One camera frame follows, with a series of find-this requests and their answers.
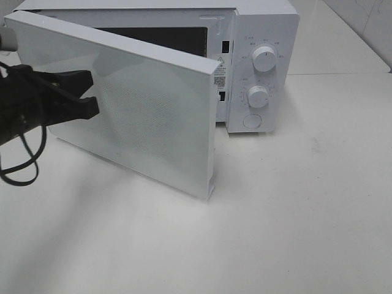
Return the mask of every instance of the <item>microwave door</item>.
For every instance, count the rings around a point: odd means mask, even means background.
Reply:
[[[211,59],[17,11],[6,16],[22,63],[90,70],[100,114],[50,128],[57,137],[199,198],[213,175],[217,89]]]

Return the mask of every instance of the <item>black cable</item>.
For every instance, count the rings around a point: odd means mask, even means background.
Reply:
[[[33,157],[34,155],[33,155],[32,151],[31,151],[29,145],[27,144],[25,135],[24,134],[19,134],[19,137],[21,138],[23,146],[26,148],[27,153],[30,155],[30,157]],[[3,175],[2,173],[0,173],[0,178],[4,182],[6,182],[7,184],[10,184],[10,185],[13,185],[13,186],[17,186],[17,187],[26,187],[26,186],[31,185],[32,183],[34,183],[36,181],[36,179],[38,178],[39,168],[38,168],[37,161],[34,161],[34,165],[36,166],[36,176],[33,179],[29,180],[29,181],[25,181],[25,182],[23,182],[23,181],[16,181],[14,179],[10,179],[8,176],[6,176],[6,174]]]
[[[47,126],[45,124],[45,112],[43,110],[41,98],[40,98],[39,94],[37,93],[36,89],[30,85],[30,82],[27,81],[22,75],[20,75],[17,70],[14,70],[12,67],[8,66],[7,64],[4,64],[1,61],[0,61],[0,67],[5,68],[8,71],[9,75],[12,74],[15,77],[17,77],[32,92],[32,95],[36,100],[36,103],[38,105],[39,112],[40,112],[40,117],[41,117],[40,125],[41,125],[41,129],[42,129],[42,136],[41,136],[41,143],[40,143],[38,151],[35,154],[32,153],[30,147],[27,144],[25,136],[23,135],[23,132],[20,132],[19,136],[23,142],[24,147],[26,148],[27,152],[31,156],[31,158],[28,161],[26,161],[25,163],[17,165],[16,167],[7,168],[7,169],[3,170],[1,168],[1,156],[0,156],[0,178],[13,186],[28,186],[28,185],[32,184],[38,177],[39,169],[38,169],[37,159],[41,156],[43,150],[45,149],[45,145],[47,142]],[[20,171],[20,170],[22,170],[32,164],[34,164],[36,166],[36,176],[32,180],[27,181],[27,182],[19,182],[19,181],[14,181],[14,180],[6,177],[6,175],[8,175],[9,173],[18,172],[18,171]]]

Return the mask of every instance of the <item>tile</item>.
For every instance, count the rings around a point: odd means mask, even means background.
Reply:
[[[362,35],[375,0],[324,0],[359,35]]]
[[[365,27],[366,42],[392,66],[392,1],[377,0]]]

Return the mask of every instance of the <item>white countertop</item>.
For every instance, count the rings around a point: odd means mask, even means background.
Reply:
[[[50,136],[33,186],[0,183],[0,293],[390,293],[391,92],[288,77],[274,134],[217,128],[209,202]]]
[[[288,73],[358,74],[390,68],[322,0],[290,0],[301,15]]]

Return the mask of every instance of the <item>timer dial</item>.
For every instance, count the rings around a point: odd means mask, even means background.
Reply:
[[[267,72],[276,65],[276,49],[271,45],[258,47],[252,54],[253,66],[259,72]]]
[[[254,86],[247,92],[247,100],[251,107],[262,108],[269,102],[270,94],[264,86]]]

